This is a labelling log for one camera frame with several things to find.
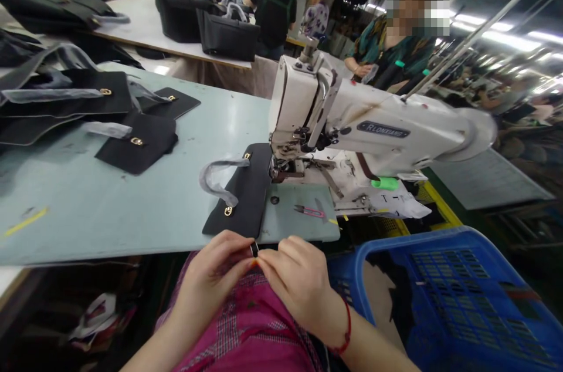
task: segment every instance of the scissors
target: scissors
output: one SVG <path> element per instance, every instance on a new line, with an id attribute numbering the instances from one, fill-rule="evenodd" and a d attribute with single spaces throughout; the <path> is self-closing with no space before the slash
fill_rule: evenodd
<path id="1" fill-rule="evenodd" d="M 303 205 L 295 205 L 294 210 L 301 214 L 311 215 L 312 217 L 315 218 L 324 218 L 324 212 L 318 211 L 316 209 L 307 208 L 304 207 Z"/>

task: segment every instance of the yellow marking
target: yellow marking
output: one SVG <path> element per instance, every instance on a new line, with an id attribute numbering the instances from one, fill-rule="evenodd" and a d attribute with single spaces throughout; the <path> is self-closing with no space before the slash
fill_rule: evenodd
<path id="1" fill-rule="evenodd" d="M 41 211 L 39 211 L 37 214 L 35 214 L 32 217 L 29 217 L 28 219 L 26 219 L 25 221 L 20 222 L 19 224 L 17 224 L 16 226 L 13 226 L 12 228 L 10 228 L 8 231 L 6 231 L 4 233 L 4 237 L 8 237 L 11 236 L 12 234 L 14 234 L 15 232 L 20 231 L 22 228 L 27 227 L 29 224 L 31 224 L 32 222 L 37 221 L 39 218 L 41 218 L 42 216 L 44 216 L 44 214 L 46 214 L 48 211 L 47 208 L 43 208 Z"/>

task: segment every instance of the light blue table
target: light blue table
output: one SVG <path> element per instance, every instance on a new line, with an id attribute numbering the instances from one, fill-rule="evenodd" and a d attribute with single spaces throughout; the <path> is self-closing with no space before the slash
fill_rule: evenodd
<path id="1" fill-rule="evenodd" d="M 139 176 L 95 159 L 106 138 L 81 130 L 1 154 L 0 265 L 201 249 L 209 241 L 201 229 L 217 199 L 200 189 L 199 171 L 213 160 L 242 156 L 249 144 L 268 141 L 269 100 L 115 63 L 104 69 L 137 76 L 151 90 L 173 87 L 201 105 L 178 119 L 179 142 L 172 154 Z M 225 185 L 233 171 L 225 170 L 219 181 Z M 294 203 L 314 207 L 315 199 L 335 219 L 326 186 L 291 189 L 282 184 L 276 194 L 283 194 L 283 203 L 267 203 L 266 232 L 259 243 L 290 234 L 318 241 L 340 237 L 330 221 L 307 217 L 301 227 L 295 220 L 299 216 L 287 221 Z M 13 231 L 45 208 L 42 217 Z"/>

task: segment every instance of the woman's left hand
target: woman's left hand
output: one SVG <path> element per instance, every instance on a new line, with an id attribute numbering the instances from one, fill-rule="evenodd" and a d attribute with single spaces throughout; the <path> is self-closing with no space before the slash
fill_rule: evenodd
<path id="1" fill-rule="evenodd" d="M 253 238 L 224 230 L 193 258 L 182 281 L 172 315 L 205 331 L 238 280 L 255 264 Z"/>

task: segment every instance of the red string bracelet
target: red string bracelet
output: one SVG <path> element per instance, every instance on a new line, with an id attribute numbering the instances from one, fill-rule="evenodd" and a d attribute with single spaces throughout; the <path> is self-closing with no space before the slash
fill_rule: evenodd
<path id="1" fill-rule="evenodd" d="M 343 295 L 340 295 L 340 297 L 342 297 L 342 300 L 346 305 L 346 313 L 348 314 L 348 331 L 346 331 L 346 334 L 344 334 L 344 344 L 341 347 L 336 349 L 329 349 L 330 352 L 335 356 L 340 356 L 341 354 L 343 354 L 343 352 L 346 351 L 346 349 L 350 345 L 350 333 L 352 332 L 352 318 L 350 318 L 350 307 L 348 306 L 348 302 L 343 297 Z"/>

